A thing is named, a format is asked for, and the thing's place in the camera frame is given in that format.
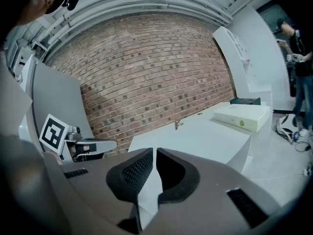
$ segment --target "white wall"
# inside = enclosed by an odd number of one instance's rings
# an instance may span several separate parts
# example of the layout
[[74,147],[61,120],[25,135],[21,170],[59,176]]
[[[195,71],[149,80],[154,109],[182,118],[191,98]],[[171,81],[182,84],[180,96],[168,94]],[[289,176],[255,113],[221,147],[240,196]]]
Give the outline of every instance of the white wall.
[[292,110],[294,99],[290,86],[285,57],[268,25],[251,6],[245,6],[233,16],[227,28],[241,38],[260,84],[271,84],[274,110]]

